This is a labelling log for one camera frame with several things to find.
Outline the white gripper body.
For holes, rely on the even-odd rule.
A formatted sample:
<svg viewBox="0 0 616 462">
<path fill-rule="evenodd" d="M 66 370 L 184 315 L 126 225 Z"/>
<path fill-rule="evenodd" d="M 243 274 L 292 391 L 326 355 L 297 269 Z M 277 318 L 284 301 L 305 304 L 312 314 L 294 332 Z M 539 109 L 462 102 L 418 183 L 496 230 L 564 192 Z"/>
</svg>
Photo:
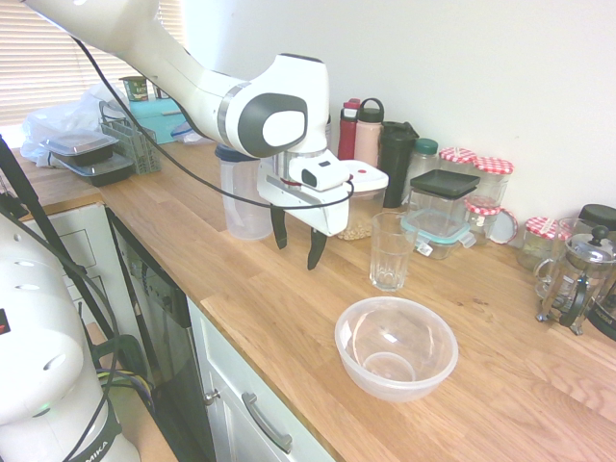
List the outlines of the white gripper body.
<svg viewBox="0 0 616 462">
<path fill-rule="evenodd" d="M 327 237 L 347 228 L 349 186 L 323 192 L 304 185 L 290 186 L 274 173 L 273 161 L 266 159 L 259 165 L 257 189 L 272 206 L 282 208 Z"/>
</svg>

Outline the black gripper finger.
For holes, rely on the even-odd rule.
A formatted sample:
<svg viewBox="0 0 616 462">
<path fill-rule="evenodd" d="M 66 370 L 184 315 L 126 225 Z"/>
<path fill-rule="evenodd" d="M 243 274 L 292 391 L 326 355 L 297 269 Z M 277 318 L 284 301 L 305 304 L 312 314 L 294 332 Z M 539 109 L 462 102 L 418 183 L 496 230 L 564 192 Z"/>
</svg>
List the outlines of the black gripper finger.
<svg viewBox="0 0 616 462">
<path fill-rule="evenodd" d="M 307 269 L 313 270 L 319 263 L 326 246 L 326 236 L 319 230 L 311 229 L 311 245 L 307 257 Z"/>
<path fill-rule="evenodd" d="M 282 208 L 271 206 L 269 209 L 270 220 L 276 245 L 283 249 L 288 244 L 288 235 L 285 224 L 286 213 Z"/>
</svg>

